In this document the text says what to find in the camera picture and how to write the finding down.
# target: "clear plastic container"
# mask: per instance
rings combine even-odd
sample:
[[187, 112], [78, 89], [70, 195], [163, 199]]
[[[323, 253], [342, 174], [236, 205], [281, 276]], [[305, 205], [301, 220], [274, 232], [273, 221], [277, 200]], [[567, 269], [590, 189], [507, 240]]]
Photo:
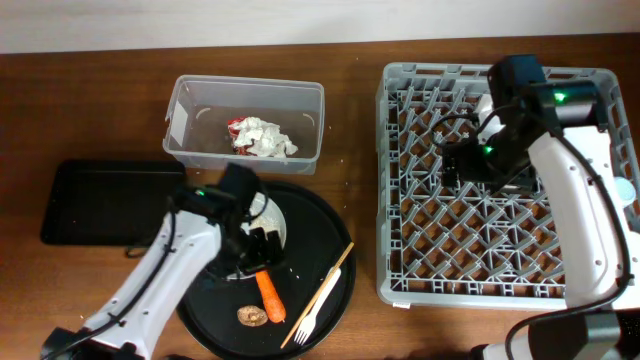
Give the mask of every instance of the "clear plastic container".
[[[236, 155], [227, 123], [255, 116], [280, 125], [298, 151], [286, 159]], [[313, 175], [324, 132], [324, 88], [318, 83], [183, 75], [171, 95], [162, 146], [186, 167]]]

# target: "green light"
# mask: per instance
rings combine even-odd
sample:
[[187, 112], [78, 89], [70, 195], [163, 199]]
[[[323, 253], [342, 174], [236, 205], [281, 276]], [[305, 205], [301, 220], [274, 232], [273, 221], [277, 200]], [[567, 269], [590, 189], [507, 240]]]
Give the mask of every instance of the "green light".
[[563, 102], [563, 101], [564, 101], [564, 99], [566, 99], [566, 98], [567, 98], [567, 94], [563, 94], [563, 93], [555, 93], [555, 94], [553, 94], [553, 97], [555, 97], [555, 98], [556, 98], [556, 101], [557, 101], [557, 102]]

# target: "wooden table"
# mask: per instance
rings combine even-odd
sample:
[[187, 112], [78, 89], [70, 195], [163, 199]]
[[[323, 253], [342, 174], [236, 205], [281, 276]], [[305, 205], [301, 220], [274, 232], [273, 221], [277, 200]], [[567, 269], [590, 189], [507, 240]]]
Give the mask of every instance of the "wooden table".
[[[0, 56], [2, 358], [34, 359], [54, 327], [78, 329], [135, 266], [122, 249], [43, 245], [45, 204], [64, 159], [170, 158], [161, 147], [164, 116], [182, 74], [317, 81], [325, 87], [325, 135], [316, 174], [266, 176], [318, 193], [337, 209], [356, 243], [358, 280], [346, 316], [305, 358], [433, 358], [502, 341], [530, 314], [406, 311], [383, 304], [376, 294], [374, 99], [382, 69], [394, 61], [490, 64], [514, 53], [536, 53], [551, 66], [608, 68], [620, 80], [640, 144], [638, 44], [640, 35], [634, 34]], [[206, 183], [219, 173], [190, 170], [189, 176]], [[170, 353], [214, 357], [176, 316], [155, 351], [158, 358]]]

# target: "round black tray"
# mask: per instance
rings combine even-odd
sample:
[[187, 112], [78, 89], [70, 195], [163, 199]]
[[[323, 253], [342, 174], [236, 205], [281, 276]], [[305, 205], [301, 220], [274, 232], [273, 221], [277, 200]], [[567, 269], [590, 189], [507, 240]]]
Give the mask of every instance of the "round black tray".
[[285, 305], [284, 324], [247, 327], [236, 311], [246, 305], [263, 308], [254, 278], [214, 280], [201, 273], [178, 305], [177, 312], [191, 335], [224, 359], [288, 359], [312, 349], [331, 333], [344, 314], [356, 278], [355, 257], [343, 263], [342, 275], [316, 319], [316, 328], [300, 346], [280, 344], [322, 283], [329, 268], [351, 242], [336, 212], [319, 196], [288, 183], [267, 183], [269, 198], [276, 202], [287, 223], [284, 264], [269, 274]]

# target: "black plate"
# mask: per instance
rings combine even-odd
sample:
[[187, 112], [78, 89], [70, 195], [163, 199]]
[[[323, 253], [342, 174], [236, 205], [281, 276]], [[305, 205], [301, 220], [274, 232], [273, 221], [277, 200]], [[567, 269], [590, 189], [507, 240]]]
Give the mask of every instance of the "black plate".
[[247, 327], [238, 322], [237, 310], [246, 305], [264, 308], [256, 280], [213, 280], [200, 274], [178, 305], [178, 315], [204, 347], [224, 359], [288, 359], [322, 341], [344, 314], [356, 278], [353, 252], [343, 263], [342, 275], [320, 309], [316, 328], [304, 346], [280, 344], [313, 297], [321, 279], [351, 242], [338, 214], [320, 197], [299, 186], [272, 182], [269, 197], [282, 210], [287, 223], [285, 263], [269, 271], [285, 305], [284, 324]]
[[167, 197], [185, 179], [176, 161], [67, 160], [58, 166], [40, 238], [50, 245], [151, 243]]

